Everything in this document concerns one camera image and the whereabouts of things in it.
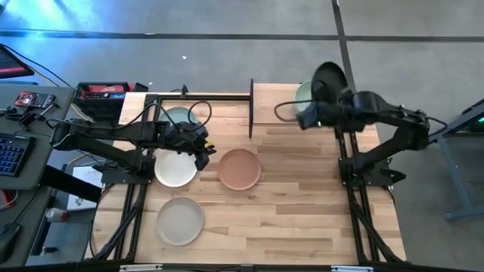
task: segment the wooden table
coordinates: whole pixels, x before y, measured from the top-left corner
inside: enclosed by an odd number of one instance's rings
[[[136,262],[357,264],[348,199],[337,169],[340,154],[334,130],[301,131],[294,123],[281,123],[273,113],[274,105],[293,99],[298,86],[254,85],[252,139],[248,137],[248,102],[210,102],[213,115],[206,127],[217,153],[183,187],[169,188],[156,180],[149,185]],[[143,93],[127,94],[120,123],[128,122],[142,110],[144,96]],[[191,104],[163,102],[166,109]],[[290,105],[281,109],[281,115],[289,116],[293,111]],[[194,113],[203,121],[208,110],[200,106]],[[376,128],[368,126],[358,134],[358,144],[362,151],[378,145]],[[126,142],[116,142],[115,146],[133,148]],[[262,177],[250,190],[229,190],[217,177],[220,158],[234,148],[252,151],[262,163]],[[94,222],[95,251],[117,228],[125,194],[126,186],[116,185],[102,199]],[[180,247],[165,244],[155,230],[158,211],[177,196],[194,199],[205,214],[199,237]],[[372,187],[368,188],[368,197],[376,229],[392,250],[405,259],[389,193]],[[362,230],[369,256],[368,236]],[[131,228],[125,239],[125,253],[130,236]]]

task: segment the desk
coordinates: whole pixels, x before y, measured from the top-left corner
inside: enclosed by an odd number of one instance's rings
[[[60,109],[51,111],[46,117],[58,119],[64,119],[69,110],[70,101],[74,95],[74,90],[72,88],[0,85],[0,108],[13,105],[15,99],[22,91],[54,94],[56,96],[55,102],[60,106]],[[14,133],[23,130],[16,122],[7,120],[5,117],[0,117],[0,128],[4,133]],[[30,128],[37,133],[51,134],[51,129],[42,122],[33,122]],[[48,143],[49,138],[37,134],[22,133],[22,135],[35,137],[36,143],[18,178],[0,176],[0,188],[21,189],[19,191],[19,196],[14,203],[14,207],[12,209],[0,211],[0,225],[12,222],[17,217],[20,210],[32,199],[33,194],[35,193],[34,190],[37,188],[37,184],[52,151],[52,147]],[[22,229],[17,238],[14,254],[8,259],[8,261],[0,264],[0,267],[25,265],[51,195],[52,189],[50,187],[42,187],[39,189],[36,199],[32,201],[19,220]]]
[[[254,85],[253,138],[248,137],[248,102],[211,101],[213,115],[206,125],[217,153],[189,184],[169,188],[154,181],[148,186],[135,261],[210,264],[357,264],[346,190],[337,168],[339,147],[330,128],[300,131],[273,115],[276,104],[291,100],[298,85]],[[143,108],[145,94],[127,94],[120,123]],[[165,108],[189,106],[164,101]],[[281,115],[293,114],[292,106]],[[197,107],[203,121],[208,109]],[[358,134],[362,151],[379,144],[375,126]],[[116,142],[132,149],[126,142]],[[245,148],[262,163],[262,177],[250,190],[233,191],[217,177],[221,157]],[[93,244],[98,251],[119,224],[126,186],[114,186],[102,199],[95,217]],[[203,208],[205,224],[187,246],[165,244],[155,230],[157,213],[169,199],[190,197]],[[392,200],[381,188],[368,188],[374,225],[392,250],[405,259]],[[362,231],[367,256],[368,236]],[[124,254],[128,248],[128,229]]]

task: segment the butcher block tabletop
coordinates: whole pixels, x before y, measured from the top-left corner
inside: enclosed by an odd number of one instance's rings
[[[340,156],[332,128],[301,131],[296,123],[283,123],[273,112],[280,102],[292,100],[297,84],[255,84],[253,136],[249,139],[248,101],[210,101],[213,114],[206,124],[208,140],[217,153],[209,165],[187,185],[170,188],[156,178],[147,189],[137,263],[198,264],[357,264],[349,216],[348,198],[340,182]],[[129,93],[121,112],[121,124],[143,110],[146,93]],[[163,102],[166,109],[189,107],[195,101]],[[201,104],[194,114],[203,122],[208,107]],[[291,117],[293,105],[281,108]],[[374,125],[357,134],[361,151],[379,144]],[[126,142],[116,147],[134,148]],[[256,154],[262,164],[259,182],[249,190],[234,191],[219,180],[222,156],[234,148]],[[113,186],[101,200],[95,216],[92,245],[95,252],[109,240],[119,225],[126,185]],[[168,200],[186,196],[200,204],[205,221],[198,238],[186,246],[170,246],[156,231],[157,214]],[[405,252],[395,207],[389,192],[369,187],[374,226],[388,246],[402,259]],[[126,232],[123,256],[131,238]],[[362,227],[367,256],[368,235]]]

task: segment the blue backlit keyboard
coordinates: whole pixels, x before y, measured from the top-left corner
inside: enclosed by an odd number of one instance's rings
[[[0,175],[18,177],[35,140],[34,137],[0,133]]]

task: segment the concrete floor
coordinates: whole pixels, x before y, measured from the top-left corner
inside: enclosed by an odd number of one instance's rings
[[[351,36],[484,35],[484,2],[480,0],[339,0],[339,5],[344,30]],[[0,27],[70,32],[337,34],[331,0],[13,0],[0,16]],[[297,83],[309,79],[322,62],[343,64],[336,39],[54,39],[37,35],[0,37],[0,42],[47,66],[71,85],[79,81],[151,82],[150,89],[156,91],[182,84],[192,91],[248,91],[250,78]],[[422,109],[447,122],[484,96],[482,50],[482,42],[348,42],[358,90],[375,91],[390,103]],[[38,77],[23,80],[42,81]],[[385,125],[378,131],[382,141],[393,132]],[[473,165],[482,159],[479,147],[480,142],[467,141],[451,146],[458,163],[466,163],[469,169],[463,174],[466,181],[472,181],[469,190],[477,202],[484,199],[482,186],[476,184],[482,178],[480,165]],[[54,152],[49,163],[60,167],[74,156],[78,154]],[[392,167],[408,175],[395,186],[408,260],[484,270],[484,217],[455,222],[444,219],[444,213],[458,209],[460,203],[439,148],[400,153]],[[89,215],[79,217],[80,224],[74,227],[54,226],[47,246],[63,246],[59,233],[86,233]],[[68,253],[31,258],[29,264],[78,260],[83,245],[85,239],[70,241]]]

